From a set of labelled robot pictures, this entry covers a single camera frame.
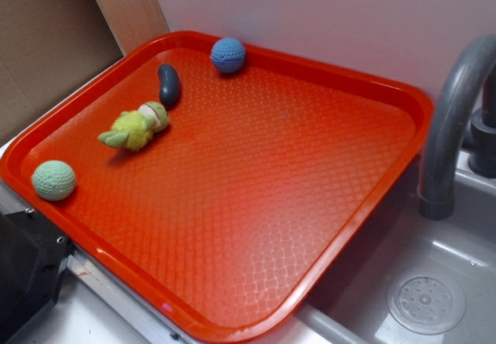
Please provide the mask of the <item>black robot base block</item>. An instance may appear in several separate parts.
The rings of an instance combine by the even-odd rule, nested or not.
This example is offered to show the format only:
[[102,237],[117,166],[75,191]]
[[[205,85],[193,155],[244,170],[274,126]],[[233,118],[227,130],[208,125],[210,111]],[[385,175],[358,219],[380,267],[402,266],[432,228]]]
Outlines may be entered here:
[[69,237],[34,210],[1,215],[1,342],[13,342],[58,300]]

